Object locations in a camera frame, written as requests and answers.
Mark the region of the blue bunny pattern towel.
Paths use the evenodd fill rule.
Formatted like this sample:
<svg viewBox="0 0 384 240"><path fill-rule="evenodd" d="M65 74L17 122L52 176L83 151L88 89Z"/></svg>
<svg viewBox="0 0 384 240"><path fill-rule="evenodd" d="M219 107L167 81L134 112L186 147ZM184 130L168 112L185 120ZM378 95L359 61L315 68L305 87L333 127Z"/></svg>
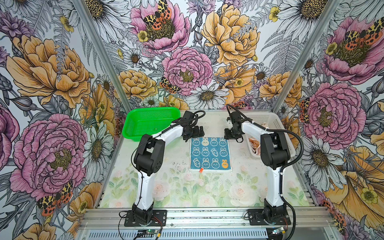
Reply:
<svg viewBox="0 0 384 240"><path fill-rule="evenodd" d="M229 141L216 137L192 139L190 171L199 173L230 173L232 165Z"/></svg>

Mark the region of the white plastic basket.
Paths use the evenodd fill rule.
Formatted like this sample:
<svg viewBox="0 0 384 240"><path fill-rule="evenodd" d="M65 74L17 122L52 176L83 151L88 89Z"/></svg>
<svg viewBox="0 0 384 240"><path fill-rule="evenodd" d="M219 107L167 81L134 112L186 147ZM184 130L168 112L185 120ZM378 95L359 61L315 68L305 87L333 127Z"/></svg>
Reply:
<svg viewBox="0 0 384 240"><path fill-rule="evenodd" d="M266 111L245 111L244 114L251 118L254 122L258 123L259 125L264 125L267 124L269 129L285 129L283 126L281 120L279 117L271 112L266 112ZM288 148L291 154L291 159L293 159L296 155L296 149L294 145L292 144L292 141L287 133L285 133L286 139L287 139L287 144ZM246 140L246 143L248 145L248 137L252 137L251 135L245 134L244 140ZM251 154L250 148L248 145L249 153L251 155L251 158L256 159L258 161L261 160L260 156L255 157Z"/></svg>

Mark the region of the green plastic basket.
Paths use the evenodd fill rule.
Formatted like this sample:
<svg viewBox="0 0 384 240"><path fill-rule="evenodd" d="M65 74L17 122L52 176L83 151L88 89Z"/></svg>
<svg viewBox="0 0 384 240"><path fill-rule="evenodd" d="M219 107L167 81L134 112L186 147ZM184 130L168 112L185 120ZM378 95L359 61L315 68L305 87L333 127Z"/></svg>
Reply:
<svg viewBox="0 0 384 240"><path fill-rule="evenodd" d="M122 135L126 139L138 142L142 135L159 133L180 116L180 110L174 107L135 109L127 114Z"/></svg>

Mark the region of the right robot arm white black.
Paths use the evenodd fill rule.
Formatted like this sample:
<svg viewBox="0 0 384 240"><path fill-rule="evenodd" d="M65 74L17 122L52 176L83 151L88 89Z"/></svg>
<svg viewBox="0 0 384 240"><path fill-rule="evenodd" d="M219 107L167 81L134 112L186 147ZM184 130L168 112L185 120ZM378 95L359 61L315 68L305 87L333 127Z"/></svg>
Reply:
<svg viewBox="0 0 384 240"><path fill-rule="evenodd" d="M235 112L230 113L227 121L232 124L232 127L225 129L225 139L238 140L247 134L260 143L260 158L267 168L268 184L262 219L270 225L289 224L291 221L287 203L282 197L284 173L282 167L291 159L285 133L267 129Z"/></svg>

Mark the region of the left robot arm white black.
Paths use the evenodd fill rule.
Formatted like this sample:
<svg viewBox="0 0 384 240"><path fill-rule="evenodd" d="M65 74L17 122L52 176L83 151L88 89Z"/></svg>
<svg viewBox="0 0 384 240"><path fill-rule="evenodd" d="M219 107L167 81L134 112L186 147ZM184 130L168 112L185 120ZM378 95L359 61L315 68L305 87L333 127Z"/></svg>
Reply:
<svg viewBox="0 0 384 240"><path fill-rule="evenodd" d="M197 126L198 120L206 115L206 112L186 111L184 115L166 127L164 130L142 136L138 147L134 150L131 160L138 171L138 194L129 213L133 223L147 226L155 219L153 190L155 187L155 175L160 170L164 161L167 144L182 137L185 142L192 138L204 136L204 128Z"/></svg>

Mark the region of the orange pink patterned towel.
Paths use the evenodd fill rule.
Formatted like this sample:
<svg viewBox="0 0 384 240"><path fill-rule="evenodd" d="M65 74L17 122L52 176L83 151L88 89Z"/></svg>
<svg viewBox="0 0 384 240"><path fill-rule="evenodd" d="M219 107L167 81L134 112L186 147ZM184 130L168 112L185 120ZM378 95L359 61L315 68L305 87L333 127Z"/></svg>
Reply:
<svg viewBox="0 0 384 240"><path fill-rule="evenodd" d="M255 157L259 157L261 154L260 142L255 138L248 137L248 145L249 145L251 154Z"/></svg>

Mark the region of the small green circuit board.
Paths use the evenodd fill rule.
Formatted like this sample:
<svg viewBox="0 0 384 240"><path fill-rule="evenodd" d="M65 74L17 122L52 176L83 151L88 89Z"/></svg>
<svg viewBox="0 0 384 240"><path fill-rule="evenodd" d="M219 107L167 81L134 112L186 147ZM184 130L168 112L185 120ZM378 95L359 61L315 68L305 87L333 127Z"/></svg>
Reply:
<svg viewBox="0 0 384 240"><path fill-rule="evenodd" d="M284 234L286 232L285 228L284 227L279 227L279 228L275 228L272 230L271 234L273 235L279 235L279 234Z"/></svg>

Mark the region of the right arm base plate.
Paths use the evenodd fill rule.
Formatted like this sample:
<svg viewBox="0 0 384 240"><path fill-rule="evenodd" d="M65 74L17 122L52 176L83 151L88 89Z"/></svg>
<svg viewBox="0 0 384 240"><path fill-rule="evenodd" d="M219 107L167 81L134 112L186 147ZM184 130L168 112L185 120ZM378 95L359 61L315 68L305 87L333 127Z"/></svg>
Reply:
<svg viewBox="0 0 384 240"><path fill-rule="evenodd" d="M287 211L282 211L273 215L265 213L263 209L249 209L245 214L245 219L249 221L251 226L289 226L291 219Z"/></svg>

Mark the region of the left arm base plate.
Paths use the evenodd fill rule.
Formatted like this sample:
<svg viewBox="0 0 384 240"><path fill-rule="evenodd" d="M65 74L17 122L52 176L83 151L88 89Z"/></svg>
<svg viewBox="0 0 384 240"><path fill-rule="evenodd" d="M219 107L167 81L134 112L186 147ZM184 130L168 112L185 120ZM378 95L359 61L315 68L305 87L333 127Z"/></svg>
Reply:
<svg viewBox="0 0 384 240"><path fill-rule="evenodd" d="M167 210L152 210L149 212L128 211L125 217L125 227L164 227L167 222Z"/></svg>

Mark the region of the right aluminium corner post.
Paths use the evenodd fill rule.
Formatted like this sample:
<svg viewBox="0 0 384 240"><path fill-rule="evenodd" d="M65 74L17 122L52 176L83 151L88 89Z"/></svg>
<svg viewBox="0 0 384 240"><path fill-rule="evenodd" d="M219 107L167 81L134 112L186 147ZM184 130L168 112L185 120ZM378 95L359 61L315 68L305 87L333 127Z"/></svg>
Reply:
<svg viewBox="0 0 384 240"><path fill-rule="evenodd" d="M302 67L304 66L307 58L311 54L311 50L315 47L317 41L320 39L321 35L323 34L324 30L329 25L329 22L331 20L331 17L334 15L338 5L340 4L340 1L328 1L323 13L320 15L319 21L315 25L314 31L312 34L309 34L308 40L301 51L299 58L297 62L295 63L287 81L286 84L283 86L281 93L276 99L276 102L271 110L273 113L277 113L282 103L287 98L288 94L290 93L291 88L293 87L294 83L296 82Z"/></svg>

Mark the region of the aluminium corner post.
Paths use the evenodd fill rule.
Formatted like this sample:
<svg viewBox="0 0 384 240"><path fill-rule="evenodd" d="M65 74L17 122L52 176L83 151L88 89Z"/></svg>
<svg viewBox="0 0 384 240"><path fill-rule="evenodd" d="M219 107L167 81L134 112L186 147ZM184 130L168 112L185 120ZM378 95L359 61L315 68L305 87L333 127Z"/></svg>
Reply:
<svg viewBox="0 0 384 240"><path fill-rule="evenodd" d="M107 74L109 75L112 83L115 86L115 89L117 91L117 94L122 102L122 105L124 106L124 109L126 113L129 113L133 108L126 96L126 93L122 87L122 84L118 78L118 74L111 62L111 59L108 55L108 52L105 48L105 45L103 43L103 40L101 36L98 33L98 30L96 28L96 25L94 24L94 21L92 19L92 16L88 10L88 7L85 3L85 1L75 1L74 2L75 9L77 10L78 14L80 15L80 19L83 22L84 27L87 30L87 33L89 35L90 40L93 40L93 45L102 60L102 63L104 64L104 67L107 71Z"/></svg>
<svg viewBox="0 0 384 240"><path fill-rule="evenodd" d="M299 58L297 62L295 63L287 81L286 84L283 86L281 93L276 99L276 102L271 110L273 113L277 113L282 103L287 98L288 94L290 93L291 88L293 87L294 83L296 82L302 67L304 66L307 58L311 54L311 50L315 47L317 41L320 39L321 35L323 34L324 30L329 25L329 22L331 20L331 17L334 15L338 5L340 4L340 1L328 1L323 13L320 15L319 21L315 25L314 31L312 34L309 34L308 40L301 51Z"/></svg>

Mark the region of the aluminium front rail frame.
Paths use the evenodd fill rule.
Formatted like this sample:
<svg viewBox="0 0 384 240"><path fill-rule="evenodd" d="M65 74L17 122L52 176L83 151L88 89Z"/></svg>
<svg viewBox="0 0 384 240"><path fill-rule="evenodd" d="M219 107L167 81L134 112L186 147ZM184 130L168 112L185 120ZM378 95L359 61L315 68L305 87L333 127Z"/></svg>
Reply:
<svg viewBox="0 0 384 240"><path fill-rule="evenodd" d="M341 240L324 207L295 207L289 226L251 226L248 208L169 208L164 227L125 227L126 209L89 210L77 240ZM284 227L284 234L272 230Z"/></svg>

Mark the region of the left aluminium corner post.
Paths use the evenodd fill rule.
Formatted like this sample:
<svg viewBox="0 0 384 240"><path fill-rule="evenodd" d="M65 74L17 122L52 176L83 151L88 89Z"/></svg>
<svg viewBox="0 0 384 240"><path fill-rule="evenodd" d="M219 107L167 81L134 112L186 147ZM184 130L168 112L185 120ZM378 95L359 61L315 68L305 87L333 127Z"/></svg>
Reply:
<svg viewBox="0 0 384 240"><path fill-rule="evenodd" d="M124 106L124 109L126 113L129 113L133 108L126 96L126 93L122 87L122 84L118 78L118 74L111 62L111 59L108 55L108 52L105 48L105 45L103 43L103 40L101 36L98 33L98 30L96 28L96 25L94 24L94 21L92 19L92 16L88 10L88 7L85 3L85 1L75 1L74 2L75 9L77 10L78 14L80 15L80 19L83 22L84 27L87 30L87 33L89 35L90 40L93 40L93 45L102 60L102 63L104 64L104 67L107 71L107 74L109 75L112 83L115 86L115 89L117 91L117 94L122 102L122 105Z"/></svg>

